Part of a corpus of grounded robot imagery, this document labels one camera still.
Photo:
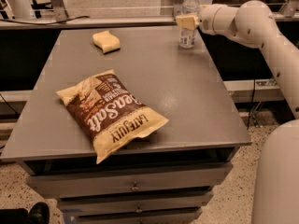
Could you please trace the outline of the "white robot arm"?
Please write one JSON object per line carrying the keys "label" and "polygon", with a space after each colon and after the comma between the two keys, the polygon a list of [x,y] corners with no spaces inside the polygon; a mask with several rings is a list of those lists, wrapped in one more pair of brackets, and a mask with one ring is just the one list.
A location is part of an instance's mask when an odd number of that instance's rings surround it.
{"label": "white robot arm", "polygon": [[258,49],[294,120],[277,127],[260,154],[251,224],[299,224],[299,49],[278,29],[269,6],[251,0],[241,7],[213,4],[179,14],[181,28],[223,35]]}

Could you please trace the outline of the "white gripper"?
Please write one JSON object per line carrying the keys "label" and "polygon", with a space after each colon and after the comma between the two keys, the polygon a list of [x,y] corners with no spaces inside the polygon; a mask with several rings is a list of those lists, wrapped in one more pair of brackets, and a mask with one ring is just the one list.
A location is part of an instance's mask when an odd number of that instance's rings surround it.
{"label": "white gripper", "polygon": [[235,15],[237,7],[214,4],[201,9],[199,20],[195,14],[176,16],[176,23],[179,27],[189,30],[196,30],[199,26],[204,34],[223,35],[232,38],[237,34]]}

